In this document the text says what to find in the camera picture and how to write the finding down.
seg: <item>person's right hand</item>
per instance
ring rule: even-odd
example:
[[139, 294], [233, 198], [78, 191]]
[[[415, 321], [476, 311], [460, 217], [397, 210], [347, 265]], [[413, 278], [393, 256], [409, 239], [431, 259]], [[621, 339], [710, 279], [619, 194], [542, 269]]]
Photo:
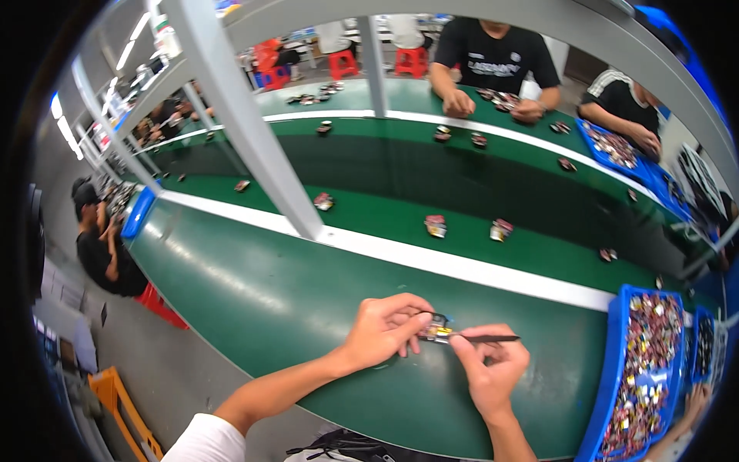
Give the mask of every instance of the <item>person's right hand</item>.
[[456, 89], [444, 98], [443, 109], [449, 117], [465, 118], [474, 112], [474, 101], [465, 92]]
[[640, 123], [634, 123], [631, 127], [631, 138], [640, 145], [642, 149], [646, 149], [647, 152], [653, 152], [657, 155], [662, 153], [662, 145], [659, 142], [659, 138], [653, 132], [648, 130]]
[[505, 324], [490, 324], [462, 330], [449, 344], [467, 372], [469, 394], [488, 425], [511, 417], [511, 391], [528, 366], [528, 351], [520, 341], [479, 343], [473, 346], [462, 336], [515, 335]]

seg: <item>blue plastic bin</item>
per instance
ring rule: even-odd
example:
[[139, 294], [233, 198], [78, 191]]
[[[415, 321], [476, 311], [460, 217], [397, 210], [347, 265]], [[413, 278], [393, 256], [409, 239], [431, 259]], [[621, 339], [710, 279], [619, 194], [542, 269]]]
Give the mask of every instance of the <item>blue plastic bin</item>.
[[700, 325], [700, 321], [704, 318], [708, 318], [711, 320], [711, 329], [714, 328], [714, 319], [713, 315], [706, 309], [703, 308], [700, 305], [695, 306], [695, 315], [693, 315], [693, 334], [692, 334], [692, 344], [693, 348], [691, 351], [691, 358], [690, 358], [690, 383], [691, 384], [698, 384], [705, 382], [710, 376], [711, 376], [711, 366], [709, 364], [708, 370], [706, 371], [706, 374], [704, 376], [700, 375], [698, 371], [696, 370], [696, 367], [698, 366], [696, 362], [698, 361], [698, 326]]
[[608, 159], [608, 154], [596, 149], [595, 143], [593, 142], [592, 139], [590, 139], [590, 136], [588, 136], [588, 132], [582, 127], [583, 123], [587, 123], [588, 125], [590, 125], [591, 128], [601, 133], [611, 133], [611, 132], [609, 132], [608, 130], [602, 127], [597, 126], [594, 123], [588, 122], [587, 120], [575, 119], [575, 124], [577, 125], [577, 129], [580, 131], [580, 134], [582, 135], [583, 139], [585, 139], [585, 144], [588, 145], [588, 148], [590, 149], [590, 152], [593, 153], [593, 157], [595, 158], [595, 160], [605, 165], [609, 169], [617, 171], [620, 174], [626, 175], [627, 177], [640, 182], [641, 184], [643, 184], [644, 186], [648, 188], [650, 187], [650, 184], [652, 182], [652, 175], [649, 172], [649, 170], [647, 170], [647, 167], [644, 164], [644, 159], [642, 159], [640, 155], [636, 155], [636, 167], [633, 169], [627, 169], [626, 167], [622, 167], [616, 163], [611, 162], [610, 159]]
[[688, 205], [686, 203], [680, 205], [680, 203], [670, 194], [670, 190], [667, 188], [667, 184], [664, 182], [664, 175], [667, 175], [670, 181], [674, 181], [672, 175], [667, 173], [665, 169], [652, 162], [651, 160], [646, 160], [644, 164], [647, 167], [647, 170], [649, 170], [650, 174], [652, 175], [652, 185], [650, 187], [652, 192], [672, 213], [685, 221], [692, 221], [692, 215], [690, 213], [690, 208], [688, 208]]
[[154, 192], [148, 186], [141, 191], [141, 194], [139, 194], [139, 197], [136, 199], [136, 203], [131, 209], [131, 213], [128, 215], [126, 222], [120, 229], [121, 237], [126, 239], [136, 237], [136, 234], [138, 234], [138, 231], [143, 224], [144, 217], [146, 217], [146, 214], [149, 212], [149, 209], [156, 198], [157, 197], [154, 195]]
[[[650, 289], [633, 287], [624, 284], [621, 286], [619, 295], [608, 304], [608, 326], [605, 344], [605, 357], [603, 359], [603, 370], [601, 371], [601, 380], [598, 386], [598, 395], [596, 403], [593, 407], [593, 413], [590, 415], [590, 423], [588, 429], [585, 430], [585, 436], [580, 443], [580, 449], [575, 457], [575, 462], [592, 462], [599, 455], [600, 447], [603, 442], [605, 429], [613, 414], [613, 406], [616, 405], [616, 394], [621, 385], [621, 378], [624, 372], [624, 362], [626, 360], [626, 335], [627, 323], [630, 317], [629, 301], [633, 295], [641, 295], [647, 293], [653, 295], [659, 293], [660, 296], [672, 295], [678, 302], [679, 316], [683, 316], [683, 302], [679, 293], [663, 292]], [[647, 443], [644, 448], [634, 456], [623, 459], [623, 462], [638, 461], [647, 453], [652, 441], [657, 441], [664, 436], [667, 427], [672, 420], [672, 414], [675, 410], [675, 404], [679, 395], [681, 383], [680, 366], [683, 362], [685, 329], [680, 333], [677, 345], [675, 346], [675, 358], [667, 364], [667, 367], [661, 370], [652, 371], [651, 374], [643, 374], [639, 376], [637, 384], [667, 384], [667, 400], [660, 411], [662, 428], [660, 432], [647, 436]]]

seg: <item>concrete floor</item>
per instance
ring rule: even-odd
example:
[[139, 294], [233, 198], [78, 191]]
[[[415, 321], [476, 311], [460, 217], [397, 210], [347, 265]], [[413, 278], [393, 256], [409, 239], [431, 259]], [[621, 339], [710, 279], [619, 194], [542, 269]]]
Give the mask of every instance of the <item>concrete floor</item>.
[[[84, 313], [92, 320], [98, 366], [115, 366], [137, 411], [163, 450], [198, 412], [213, 412], [250, 378], [191, 330], [180, 330], [136, 303], [86, 287]], [[107, 306], [101, 322], [103, 303]], [[260, 421], [247, 437], [247, 462], [281, 462], [285, 451], [313, 442], [324, 419], [299, 407]], [[115, 433], [113, 427], [108, 433]], [[133, 454], [107, 438], [122, 461]]]

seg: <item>orange plastic stool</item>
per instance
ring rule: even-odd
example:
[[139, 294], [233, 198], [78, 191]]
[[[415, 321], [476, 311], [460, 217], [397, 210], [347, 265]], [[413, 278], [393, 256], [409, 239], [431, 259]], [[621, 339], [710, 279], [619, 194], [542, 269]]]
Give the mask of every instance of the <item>orange plastic stool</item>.
[[328, 55], [328, 68], [331, 72], [331, 78], [335, 81], [341, 80], [344, 74], [357, 75], [357, 61], [354, 60], [352, 52], [349, 50], [339, 51]]
[[290, 81], [290, 75], [284, 67], [273, 67], [262, 72], [262, 83], [266, 89], [279, 90]]
[[183, 330], [190, 328], [190, 326], [188, 326], [187, 323], [177, 315], [177, 313], [165, 306], [164, 299], [159, 296], [157, 289], [155, 289], [151, 283], [149, 283], [143, 293], [138, 297], [135, 297], [134, 300], [144, 305], [149, 311], [157, 314], [169, 324]]
[[398, 48], [395, 52], [395, 75], [401, 72], [413, 74], [413, 78], [421, 78], [429, 68], [429, 54], [423, 47], [413, 50]]

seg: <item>white t-shirt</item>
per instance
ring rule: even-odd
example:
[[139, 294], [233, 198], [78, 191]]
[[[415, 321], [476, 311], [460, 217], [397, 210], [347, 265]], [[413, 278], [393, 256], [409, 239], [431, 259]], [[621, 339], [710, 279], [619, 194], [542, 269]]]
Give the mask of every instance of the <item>white t-shirt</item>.
[[413, 50], [423, 45], [423, 34], [418, 30], [415, 15], [389, 15], [387, 26], [392, 32], [392, 44], [402, 50]]
[[[332, 426], [329, 430], [339, 428]], [[308, 462], [307, 457], [321, 449], [312, 449], [293, 454], [285, 462]], [[233, 425], [211, 414], [195, 414], [162, 462], [244, 462], [246, 439]], [[355, 458], [331, 452], [311, 459], [318, 462], [360, 462]]]
[[325, 55], [349, 48], [351, 40], [344, 37], [344, 23], [334, 21], [316, 26], [316, 35], [319, 37], [319, 50]]

